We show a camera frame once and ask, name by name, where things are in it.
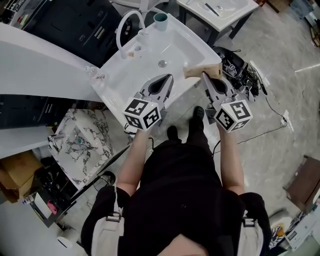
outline black cabinet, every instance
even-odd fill
[[[22,27],[39,38],[101,67],[117,51],[116,30],[121,15],[108,0],[42,1]],[[128,42],[128,19],[120,41]]]
[[[0,94],[0,129],[58,125],[76,102],[84,100]]]

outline sink drain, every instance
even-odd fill
[[[158,62],[158,66],[159,66],[160,68],[165,68],[165,67],[167,66],[167,64],[168,64],[168,62],[166,62],[165,60],[160,60],[160,61]]]

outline foot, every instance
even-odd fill
[[[177,127],[175,127],[174,125],[170,126],[168,130],[166,130],[166,134],[169,140],[179,140]]]
[[[196,106],[193,110],[192,118],[203,120],[204,116],[205,116],[205,110],[201,106]]]

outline teal cup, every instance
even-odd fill
[[[153,16],[155,22],[155,29],[159,31],[165,31],[168,25],[168,15],[165,13],[157,13]]]

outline marble countertop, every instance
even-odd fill
[[[79,190],[131,138],[109,110],[69,109],[49,141],[54,159]]]

